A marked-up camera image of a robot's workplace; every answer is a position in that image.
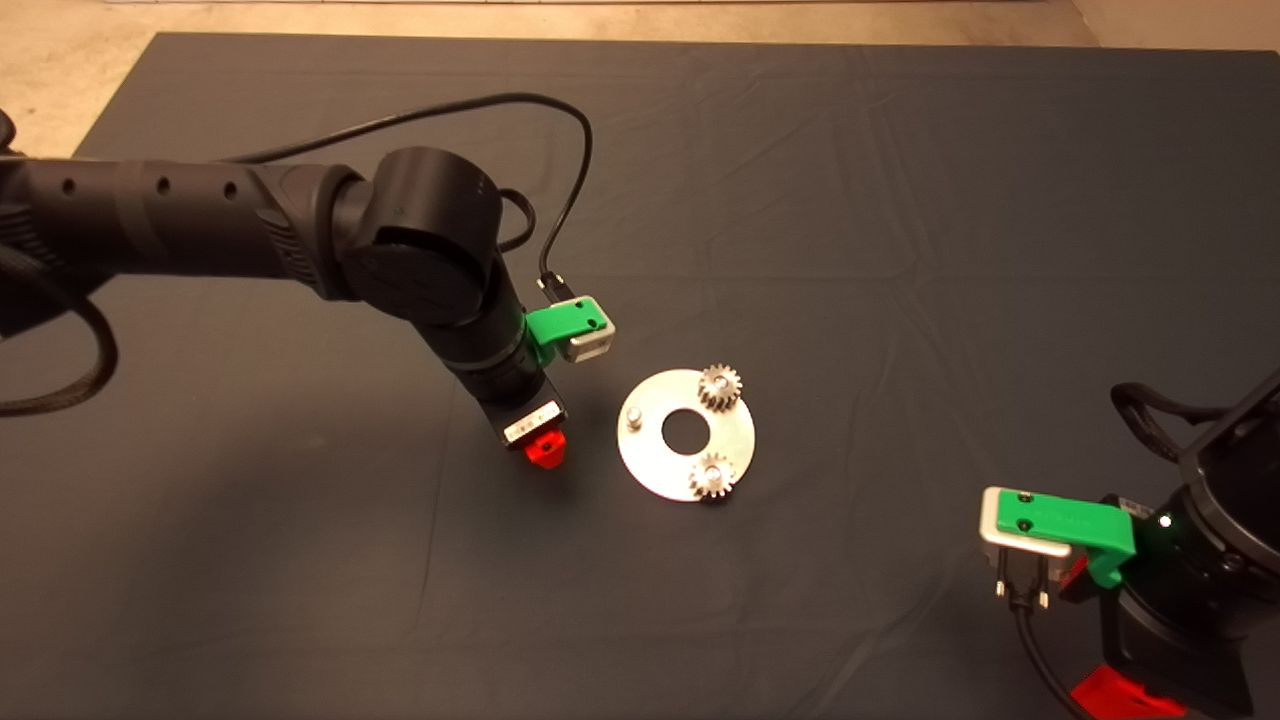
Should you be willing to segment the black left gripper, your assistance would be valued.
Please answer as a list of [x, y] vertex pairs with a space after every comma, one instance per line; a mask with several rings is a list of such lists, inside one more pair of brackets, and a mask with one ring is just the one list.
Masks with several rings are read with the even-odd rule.
[[567, 410], [530, 334], [517, 334], [509, 347], [481, 361], [457, 363], [454, 377], [476, 400], [504, 447], [524, 447], [526, 459], [541, 469], [564, 461], [567, 439], [563, 430], [553, 429], [567, 418]]

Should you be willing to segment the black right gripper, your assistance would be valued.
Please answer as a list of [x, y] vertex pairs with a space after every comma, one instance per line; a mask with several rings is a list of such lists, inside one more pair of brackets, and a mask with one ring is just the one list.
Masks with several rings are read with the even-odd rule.
[[[1220, 536], [1192, 492], [1135, 523], [1135, 557], [1100, 598], [1103, 660], [1069, 692], [1091, 719], [1251, 717], [1243, 644], [1257, 625], [1257, 565]], [[1091, 600], [1087, 556], [1061, 601]]]

